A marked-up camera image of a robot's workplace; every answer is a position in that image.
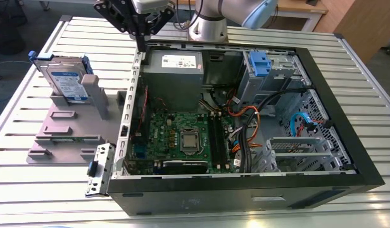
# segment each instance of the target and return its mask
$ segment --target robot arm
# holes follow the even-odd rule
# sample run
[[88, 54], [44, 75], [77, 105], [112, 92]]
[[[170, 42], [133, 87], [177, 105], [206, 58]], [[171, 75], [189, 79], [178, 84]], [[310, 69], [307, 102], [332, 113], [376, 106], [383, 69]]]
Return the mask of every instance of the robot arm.
[[[270, 17], [278, 0], [197, 0], [189, 27], [190, 39], [223, 42], [226, 18], [242, 27], [258, 29]], [[169, 0], [98, 0], [94, 9], [120, 32], [128, 32], [145, 52], [145, 42], [173, 17], [175, 5]]]
[[278, 0], [197, 0], [189, 28], [190, 38], [195, 41], [225, 42], [226, 18], [247, 29], [259, 29], [277, 3]]
[[93, 7], [120, 32], [129, 33], [141, 52], [150, 36], [174, 15], [174, 4], [169, 0], [98, 0]]

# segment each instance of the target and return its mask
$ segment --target silver metal panel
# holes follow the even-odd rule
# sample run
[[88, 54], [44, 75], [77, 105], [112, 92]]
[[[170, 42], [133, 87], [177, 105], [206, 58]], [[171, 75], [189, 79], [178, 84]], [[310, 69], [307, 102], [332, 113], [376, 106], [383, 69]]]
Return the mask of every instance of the silver metal panel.
[[[161, 39], [186, 37], [171, 25], [159, 34]], [[25, 162], [33, 134], [52, 104], [48, 83], [32, 67], [0, 117], [0, 225], [390, 227], [390, 101], [352, 51], [332, 34], [243, 28], [229, 28], [229, 34], [234, 43], [297, 46], [311, 51], [386, 185], [310, 210], [129, 218], [109, 198], [84, 198], [85, 167], [30, 166]], [[61, 55], [86, 53], [105, 92], [112, 94], [117, 88], [128, 88], [134, 45], [105, 19], [73, 17], [69, 25], [58, 23], [44, 50]]]

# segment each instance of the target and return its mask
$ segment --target open computer tower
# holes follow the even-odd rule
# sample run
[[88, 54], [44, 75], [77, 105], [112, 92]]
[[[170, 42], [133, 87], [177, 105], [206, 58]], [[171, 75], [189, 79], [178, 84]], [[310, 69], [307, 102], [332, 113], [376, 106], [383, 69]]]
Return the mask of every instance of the open computer tower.
[[313, 208], [383, 184], [307, 49], [150, 41], [130, 83], [88, 189], [129, 215]]

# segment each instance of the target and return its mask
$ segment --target white table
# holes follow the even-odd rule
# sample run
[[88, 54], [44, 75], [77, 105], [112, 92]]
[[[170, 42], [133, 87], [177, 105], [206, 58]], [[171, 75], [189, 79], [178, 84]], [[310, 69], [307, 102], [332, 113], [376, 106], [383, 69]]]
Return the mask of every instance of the white table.
[[[186, 36], [166, 25], [154, 38], [185, 40]], [[242, 28], [229, 28], [229, 41], [310, 50], [386, 185], [314, 209], [129, 218], [110, 198], [84, 198], [86, 167], [25, 162], [52, 105], [52, 89], [32, 66], [0, 117], [0, 225], [390, 227], [390, 98], [347, 43], [331, 34]], [[42, 51], [86, 53], [105, 92], [128, 88], [135, 43], [104, 19], [74, 17], [58, 22]]]

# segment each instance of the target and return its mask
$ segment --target green circuit board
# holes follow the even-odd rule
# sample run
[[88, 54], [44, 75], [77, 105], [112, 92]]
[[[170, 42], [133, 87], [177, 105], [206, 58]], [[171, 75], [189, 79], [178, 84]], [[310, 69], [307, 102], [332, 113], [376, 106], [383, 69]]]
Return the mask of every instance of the green circuit board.
[[[222, 128], [226, 130], [233, 126], [233, 119], [229, 116], [221, 117]], [[197, 135], [198, 150], [183, 152], [185, 146], [181, 142], [182, 135]], [[137, 174], [151, 175], [154, 161], [166, 160], [199, 160], [207, 161], [209, 173], [231, 173], [234, 169], [229, 167], [213, 167], [207, 134], [207, 114], [194, 113], [154, 113], [150, 118], [150, 136], [146, 147], [134, 145], [133, 154], [145, 154], [142, 160], [137, 159]]]

